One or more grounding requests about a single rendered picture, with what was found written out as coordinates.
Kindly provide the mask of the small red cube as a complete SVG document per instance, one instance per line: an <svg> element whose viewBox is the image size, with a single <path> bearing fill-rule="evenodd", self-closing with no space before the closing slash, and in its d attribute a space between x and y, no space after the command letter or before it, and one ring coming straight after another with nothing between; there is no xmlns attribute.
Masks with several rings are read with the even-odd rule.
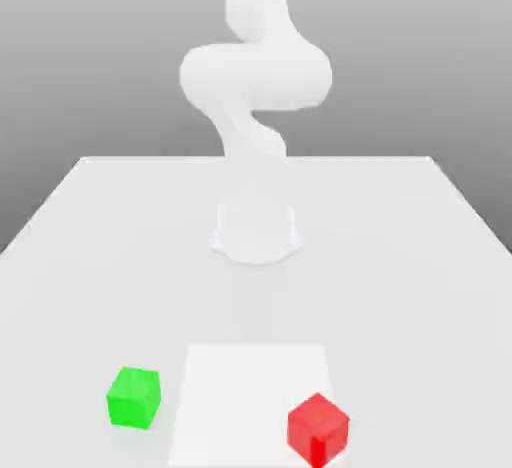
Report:
<svg viewBox="0 0 512 468"><path fill-rule="evenodd" d="M288 413L287 444L311 468L324 468L348 443L350 418L320 393Z"/></svg>

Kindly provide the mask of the small green cube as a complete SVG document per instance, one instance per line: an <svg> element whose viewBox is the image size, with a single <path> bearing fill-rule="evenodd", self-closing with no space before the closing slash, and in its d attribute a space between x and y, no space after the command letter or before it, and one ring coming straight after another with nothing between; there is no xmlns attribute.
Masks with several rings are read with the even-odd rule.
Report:
<svg viewBox="0 0 512 468"><path fill-rule="evenodd" d="M161 398L158 371L122 367L106 394L110 423L148 430Z"/></svg>

